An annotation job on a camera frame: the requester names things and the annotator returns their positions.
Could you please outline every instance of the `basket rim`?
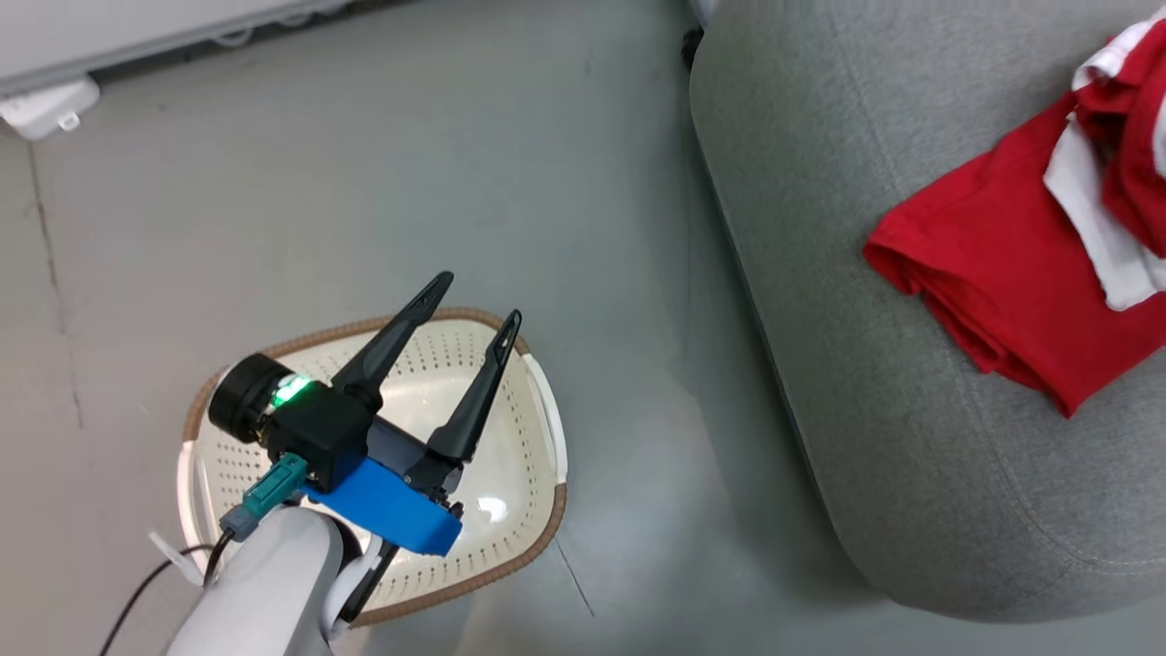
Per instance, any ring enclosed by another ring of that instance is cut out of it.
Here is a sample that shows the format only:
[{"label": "basket rim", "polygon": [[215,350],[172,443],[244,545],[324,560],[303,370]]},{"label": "basket rim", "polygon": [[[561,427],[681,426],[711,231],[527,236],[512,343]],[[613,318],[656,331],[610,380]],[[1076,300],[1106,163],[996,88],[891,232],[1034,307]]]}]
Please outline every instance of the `basket rim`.
[{"label": "basket rim", "polygon": [[[317,347],[326,343],[379,331],[380,327],[392,320],[392,318],[393,315],[378,316],[374,318],[366,318],[364,320],[345,323],[335,327],[328,327],[325,331],[309,333],[302,338],[295,338],[286,343],[280,343],[273,347],[264,350],[261,353],[269,358],[283,358],[286,355],[311,347]],[[489,325],[494,331],[498,331],[503,324],[501,317],[489,311],[468,306],[438,308],[434,312],[430,320],[475,320],[477,323]],[[515,340],[514,350],[521,357],[531,354],[531,348],[527,346],[526,340],[524,340],[521,336],[519,336],[518,340]],[[190,410],[187,412],[187,421],[182,431],[183,444],[198,440],[198,430],[202,426],[203,415],[206,412],[206,404],[210,402],[210,395],[215,390],[215,386],[218,385],[218,381],[224,372],[226,372],[226,368],[218,371],[213,376],[208,379],[202,389],[198,390],[198,395],[195,397],[194,403],[190,405]],[[388,620],[395,620],[431,606],[444,604],[445,601],[464,594],[469,594],[480,587],[513,574],[514,572],[529,565],[532,560],[546,551],[547,546],[550,545],[550,541],[554,539],[555,534],[559,532],[559,527],[563,522],[563,515],[566,512],[567,484],[564,481],[555,486],[555,498],[550,507],[550,517],[547,520],[547,525],[534,541],[534,544],[532,544],[529,549],[520,553],[517,558],[471,577],[459,584],[449,586],[448,588],[430,592],[408,601],[360,613],[360,615],[352,622],[352,626],[364,627]]]}]

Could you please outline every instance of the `white plastic basket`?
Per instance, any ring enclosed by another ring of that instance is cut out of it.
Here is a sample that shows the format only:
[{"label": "white plastic basket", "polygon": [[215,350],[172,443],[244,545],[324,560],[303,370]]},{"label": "white plastic basket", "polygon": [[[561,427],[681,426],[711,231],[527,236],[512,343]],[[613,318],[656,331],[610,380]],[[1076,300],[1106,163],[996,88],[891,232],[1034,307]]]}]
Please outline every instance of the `white plastic basket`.
[{"label": "white plastic basket", "polygon": [[[265,353],[294,372],[326,381],[387,320],[335,327]],[[500,325],[501,319],[478,310],[437,310],[385,381],[380,416],[428,439],[449,419]],[[515,351],[473,463],[451,495],[465,507],[461,537],[444,558],[402,550],[356,625],[399,618],[496,581],[526,566],[554,537],[567,503],[562,422],[542,368],[521,338]],[[178,514],[190,545],[213,543],[217,517],[239,503],[269,466],[261,449],[238,443],[206,418],[217,382],[208,381],[195,400],[178,457]],[[304,505],[310,506],[307,500]],[[367,531],[352,528],[366,546]]]}]

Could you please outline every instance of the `cable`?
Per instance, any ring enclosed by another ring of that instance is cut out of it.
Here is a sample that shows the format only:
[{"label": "cable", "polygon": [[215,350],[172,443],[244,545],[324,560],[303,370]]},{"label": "cable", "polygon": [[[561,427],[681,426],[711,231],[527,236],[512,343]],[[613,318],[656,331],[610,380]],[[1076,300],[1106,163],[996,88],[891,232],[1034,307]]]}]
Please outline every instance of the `cable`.
[{"label": "cable", "polygon": [[211,586],[211,581],[215,580],[215,570],[218,570],[218,562],[223,557],[223,550],[226,545],[231,544],[231,538],[234,537],[234,531],[232,529],[226,529],[223,535],[219,536],[219,541],[215,543],[215,549],[211,550],[211,557],[206,562],[206,573],[203,574],[203,587],[208,588]]},{"label": "cable", "polygon": [[[182,553],[183,556],[190,556],[196,551],[206,551],[209,549],[211,549],[211,545],[199,544],[198,546],[190,546],[183,549],[182,551],[180,551],[180,553]],[[154,567],[154,571],[150,572],[149,576],[146,577],[141,584],[139,584],[138,590],[135,590],[134,594],[129,597],[129,601],[126,602],[125,608],[121,609],[121,614],[118,615],[118,621],[113,622],[113,628],[110,629],[110,635],[105,639],[105,644],[101,646],[101,651],[98,654],[98,656],[106,656],[106,654],[110,653],[110,646],[113,644],[113,639],[118,637],[118,632],[121,630],[121,625],[125,623],[126,618],[129,615],[129,611],[133,609],[134,604],[138,602],[138,598],[141,597],[142,593],[146,592],[146,587],[149,586],[149,584],[154,583],[154,579],[156,579],[157,576],[164,572],[166,569],[169,567],[170,565],[173,565],[173,563],[170,563],[169,560],[163,562],[157,567]]]}]

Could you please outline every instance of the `basket handle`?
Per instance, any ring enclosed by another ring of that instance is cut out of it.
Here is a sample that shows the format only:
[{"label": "basket handle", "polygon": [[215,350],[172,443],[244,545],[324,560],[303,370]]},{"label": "basket handle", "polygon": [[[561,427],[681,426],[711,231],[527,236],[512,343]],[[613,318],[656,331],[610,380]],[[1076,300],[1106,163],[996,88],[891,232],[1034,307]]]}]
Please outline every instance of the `basket handle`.
[{"label": "basket handle", "polygon": [[534,379],[535,387],[539,388],[539,401],[542,403],[542,412],[547,416],[547,426],[550,429],[550,444],[555,449],[555,479],[559,484],[567,482],[567,438],[563,436],[563,418],[559,415],[559,404],[555,402],[555,394],[550,392],[550,382],[542,372],[534,357],[527,354],[522,357],[531,378]]}]

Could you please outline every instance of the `sofa cushion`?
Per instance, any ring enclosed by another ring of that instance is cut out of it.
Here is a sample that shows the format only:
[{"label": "sofa cushion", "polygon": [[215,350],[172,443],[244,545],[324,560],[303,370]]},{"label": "sofa cushion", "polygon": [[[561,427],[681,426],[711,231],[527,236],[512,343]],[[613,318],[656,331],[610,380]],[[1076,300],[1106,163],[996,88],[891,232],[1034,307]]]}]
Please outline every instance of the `sofa cushion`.
[{"label": "sofa cushion", "polygon": [[1066,421],[859,255],[1157,7],[743,0],[697,52],[697,133],[820,492],[901,604],[1039,621],[1166,591],[1166,355]]}]

